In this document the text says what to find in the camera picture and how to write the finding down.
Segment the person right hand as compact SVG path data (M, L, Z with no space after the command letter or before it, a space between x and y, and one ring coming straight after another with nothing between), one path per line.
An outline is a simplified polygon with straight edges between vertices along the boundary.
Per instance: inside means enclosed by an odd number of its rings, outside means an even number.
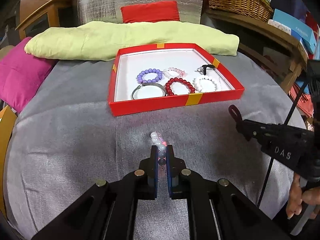
M319 187L302 192L300 187L300 175L293 174L293 181L289 190L289 200L286 206L288 219L294 215L299 215L302 211L302 202L308 205L319 205Z

